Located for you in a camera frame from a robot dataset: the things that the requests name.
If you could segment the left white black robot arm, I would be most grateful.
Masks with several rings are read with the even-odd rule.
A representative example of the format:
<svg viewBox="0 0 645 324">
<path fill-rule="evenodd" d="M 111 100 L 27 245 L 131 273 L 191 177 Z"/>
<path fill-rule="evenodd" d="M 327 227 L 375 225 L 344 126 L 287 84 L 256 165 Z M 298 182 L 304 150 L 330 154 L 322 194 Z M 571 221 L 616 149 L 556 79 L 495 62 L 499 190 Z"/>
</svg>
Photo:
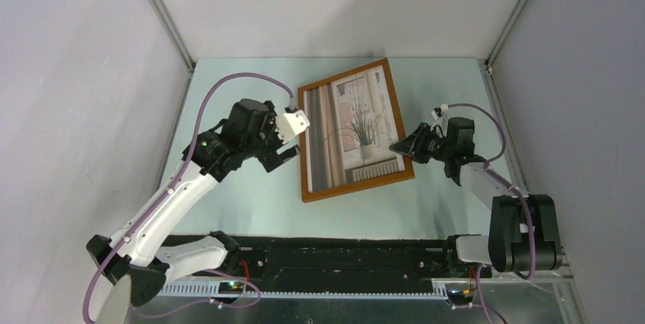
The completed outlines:
<svg viewBox="0 0 645 324">
<path fill-rule="evenodd" d="M 207 269 L 232 275 L 239 269 L 238 245 L 225 233 L 193 243 L 163 247 L 171 230 L 191 208 L 245 160 L 257 159 L 270 173 L 300 153 L 280 149 L 310 126 L 302 110 L 278 114 L 272 102 L 242 99 L 226 119 L 199 133 L 183 151 L 177 171 L 145 206 L 109 237 L 95 235 L 86 249 L 111 284 L 128 276 L 129 304 L 140 307 L 165 284 Z"/>
</svg>

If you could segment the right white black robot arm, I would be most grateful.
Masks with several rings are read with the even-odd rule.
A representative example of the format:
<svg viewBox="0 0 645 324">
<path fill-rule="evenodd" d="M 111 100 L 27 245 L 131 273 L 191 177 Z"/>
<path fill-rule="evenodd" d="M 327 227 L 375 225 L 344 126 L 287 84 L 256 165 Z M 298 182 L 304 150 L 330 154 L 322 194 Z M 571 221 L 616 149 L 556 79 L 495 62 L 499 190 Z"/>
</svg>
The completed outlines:
<svg viewBox="0 0 645 324">
<path fill-rule="evenodd" d="M 446 177 L 490 211 L 487 234 L 449 238 L 452 250 L 443 254 L 443 269 L 461 277 L 475 263 L 525 278 L 538 271 L 558 270 L 563 252 L 554 200 L 528 193 L 503 178 L 475 153 L 474 134 L 473 120 L 441 117 L 431 125 L 421 123 L 389 148 L 418 164 L 443 163 Z"/>
</svg>

